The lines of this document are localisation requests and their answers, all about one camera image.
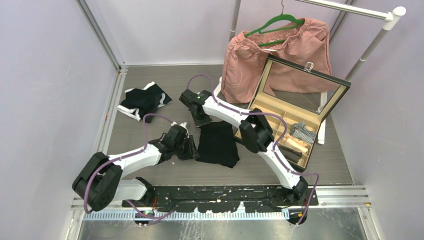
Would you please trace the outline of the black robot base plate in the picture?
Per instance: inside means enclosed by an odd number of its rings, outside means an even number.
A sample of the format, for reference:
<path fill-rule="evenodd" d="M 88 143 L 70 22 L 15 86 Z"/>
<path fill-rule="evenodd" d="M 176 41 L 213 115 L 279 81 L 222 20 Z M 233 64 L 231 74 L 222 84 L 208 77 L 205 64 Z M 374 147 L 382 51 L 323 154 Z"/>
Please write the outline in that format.
<path fill-rule="evenodd" d="M 297 204 L 287 199 L 289 191 L 278 185 L 154 186 L 149 203 L 134 201 L 140 210 L 152 208 L 160 212 L 234 213 L 244 207 L 247 213 L 273 213 L 286 207 L 304 207 L 307 198 Z"/>

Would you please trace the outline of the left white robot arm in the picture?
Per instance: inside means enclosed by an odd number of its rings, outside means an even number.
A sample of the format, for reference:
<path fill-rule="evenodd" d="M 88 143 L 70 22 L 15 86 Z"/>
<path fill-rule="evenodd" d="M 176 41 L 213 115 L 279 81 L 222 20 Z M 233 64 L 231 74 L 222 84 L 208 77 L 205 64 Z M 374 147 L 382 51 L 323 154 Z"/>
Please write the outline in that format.
<path fill-rule="evenodd" d="M 167 133 L 150 140 L 145 146 L 115 155 L 96 152 L 72 183 L 83 200 L 87 214 L 98 212 L 116 201 L 136 201 L 149 206 L 154 199 L 153 186 L 142 177 L 126 177 L 146 167 L 156 166 L 172 157 L 191 160 L 198 157 L 187 122 L 173 122 Z"/>

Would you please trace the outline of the plain black underwear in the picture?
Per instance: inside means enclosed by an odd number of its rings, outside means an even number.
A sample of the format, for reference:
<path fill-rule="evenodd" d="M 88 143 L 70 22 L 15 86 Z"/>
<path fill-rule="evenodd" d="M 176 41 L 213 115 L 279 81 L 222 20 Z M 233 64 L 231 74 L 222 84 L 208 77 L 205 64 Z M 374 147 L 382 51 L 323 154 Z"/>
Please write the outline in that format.
<path fill-rule="evenodd" d="M 240 160 L 233 126 L 225 121 L 210 122 L 200 128 L 198 162 L 233 168 Z"/>

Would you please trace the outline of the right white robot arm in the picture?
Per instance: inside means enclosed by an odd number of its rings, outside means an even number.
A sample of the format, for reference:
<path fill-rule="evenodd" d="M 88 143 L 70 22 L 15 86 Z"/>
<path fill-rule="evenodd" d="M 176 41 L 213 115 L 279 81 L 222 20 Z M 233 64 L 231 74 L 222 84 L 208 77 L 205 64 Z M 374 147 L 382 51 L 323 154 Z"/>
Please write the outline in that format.
<path fill-rule="evenodd" d="M 236 127 L 240 132 L 242 145 L 261 156 L 273 170 L 280 185 L 286 189 L 286 200 L 293 205 L 305 200 L 309 184 L 278 149 L 273 129 L 265 118 L 271 116 L 271 113 L 262 112 L 258 108 L 247 110 L 224 103 L 206 90 L 194 93 L 186 89 L 179 100 L 189 109 L 198 127 L 210 123 L 211 116 Z"/>

